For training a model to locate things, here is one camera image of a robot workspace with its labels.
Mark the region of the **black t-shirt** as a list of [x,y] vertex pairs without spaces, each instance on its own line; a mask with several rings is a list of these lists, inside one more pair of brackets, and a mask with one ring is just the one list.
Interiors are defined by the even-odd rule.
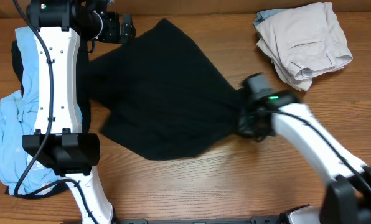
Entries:
[[82,85],[108,108],[101,133],[154,161],[195,157],[235,131],[243,92],[167,19],[88,66]]

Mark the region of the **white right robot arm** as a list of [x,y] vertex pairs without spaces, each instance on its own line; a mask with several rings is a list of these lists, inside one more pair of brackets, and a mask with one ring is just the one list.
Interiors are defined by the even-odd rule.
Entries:
[[321,207],[303,205],[282,213],[277,223],[371,224],[371,167],[323,127],[292,91],[274,91],[262,73],[242,82],[246,105],[238,133],[261,142],[280,135],[316,171],[326,188]]

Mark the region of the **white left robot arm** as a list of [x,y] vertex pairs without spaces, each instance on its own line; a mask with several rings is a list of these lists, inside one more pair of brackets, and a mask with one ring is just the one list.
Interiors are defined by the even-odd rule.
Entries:
[[118,222],[98,176],[99,138],[83,133],[77,104],[80,47],[95,41],[126,44],[136,36],[132,17],[108,6],[108,1],[31,1],[21,12],[39,52],[39,108],[34,133],[23,136],[22,146],[69,187],[82,223]]

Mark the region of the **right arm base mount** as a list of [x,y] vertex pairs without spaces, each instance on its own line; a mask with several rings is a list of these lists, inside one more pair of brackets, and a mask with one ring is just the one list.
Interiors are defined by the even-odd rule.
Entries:
[[292,208],[279,215],[276,224],[320,224],[319,207],[303,205]]

